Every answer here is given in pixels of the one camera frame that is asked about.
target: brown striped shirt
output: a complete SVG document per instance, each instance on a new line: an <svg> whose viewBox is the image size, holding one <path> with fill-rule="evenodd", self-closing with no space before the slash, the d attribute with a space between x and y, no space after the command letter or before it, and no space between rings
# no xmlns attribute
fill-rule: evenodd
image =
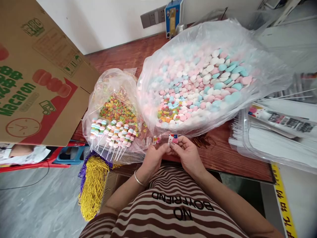
<svg viewBox="0 0 317 238"><path fill-rule="evenodd" d="M184 170L162 167L118 217L98 215L80 238L158 236L247 237Z"/></svg>

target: plastic bag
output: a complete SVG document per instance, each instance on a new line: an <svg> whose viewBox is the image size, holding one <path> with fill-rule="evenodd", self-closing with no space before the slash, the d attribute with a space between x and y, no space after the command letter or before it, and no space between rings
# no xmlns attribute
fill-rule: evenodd
<svg viewBox="0 0 317 238"><path fill-rule="evenodd" d="M168 89L169 82L176 77L169 74L170 68L174 64L184 64L186 67L197 58L204 62L217 49L229 54L232 61L243 60L244 68L256 80L241 90L241 96L235 103L224 103L219 111L200 110L181 125L159 123L158 110L163 99L159 93ZM172 132L194 137L232 119L250 102L286 89L292 77L292 70L268 53L247 29L232 21L205 22L182 31L145 59L137 85L138 101L143 119L152 133Z"/></svg>
<svg viewBox="0 0 317 238"><path fill-rule="evenodd" d="M129 73L125 73L117 68L109 69L99 77L94 91L89 97L89 106L83 117L83 135L88 144L90 146L92 145L93 150L104 158L107 157L109 145L104 149L104 146L106 145L106 136L101 140L100 138L90 138L92 120L93 118L106 120L108 125L111 120L116 119L116 121L128 123L129 128L140 128L141 118L136 99L136 81L137 79L134 79ZM116 103L119 102L122 103L121 105L124 105L122 107L127 108L129 115L122 115L118 111L111 110L111 108L116 107ZM130 164L141 162L143 160L144 152L143 149L140 148L137 140L134 140L124 154L129 156L123 156L120 160L116 161L116 163Z"/></svg>

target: white wall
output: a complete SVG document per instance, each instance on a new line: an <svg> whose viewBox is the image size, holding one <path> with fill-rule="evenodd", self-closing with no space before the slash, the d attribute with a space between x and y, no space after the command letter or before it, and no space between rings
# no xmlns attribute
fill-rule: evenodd
<svg viewBox="0 0 317 238"><path fill-rule="evenodd" d="M83 54L165 31L165 22L143 29L140 15L170 0L37 0ZM184 0L185 23L213 9L256 10L262 0Z"/></svg>

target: silver bracelet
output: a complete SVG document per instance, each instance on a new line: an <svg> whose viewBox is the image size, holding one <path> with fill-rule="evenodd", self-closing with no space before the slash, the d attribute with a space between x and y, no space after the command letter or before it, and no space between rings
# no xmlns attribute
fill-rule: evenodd
<svg viewBox="0 0 317 238"><path fill-rule="evenodd" d="M135 177L135 180L138 182L138 184L140 184L142 187L145 187L145 185L143 183L141 183L138 178L136 177L136 171L134 171L134 177Z"/></svg>

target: hand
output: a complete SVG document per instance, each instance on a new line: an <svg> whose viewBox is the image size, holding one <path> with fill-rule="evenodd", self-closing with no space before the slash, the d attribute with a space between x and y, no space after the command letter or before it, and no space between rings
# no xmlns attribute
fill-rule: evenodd
<svg viewBox="0 0 317 238"><path fill-rule="evenodd" d="M149 181L160 168L162 155L168 151L170 151L170 148L167 143L164 143L158 149L156 149L154 145L150 145L144 161L136 173L137 178L141 182Z"/></svg>
<svg viewBox="0 0 317 238"><path fill-rule="evenodd" d="M180 136L178 144L170 144L172 150L168 154L179 155L185 171L193 178L197 178L206 171L199 157L196 145L187 137Z"/></svg>

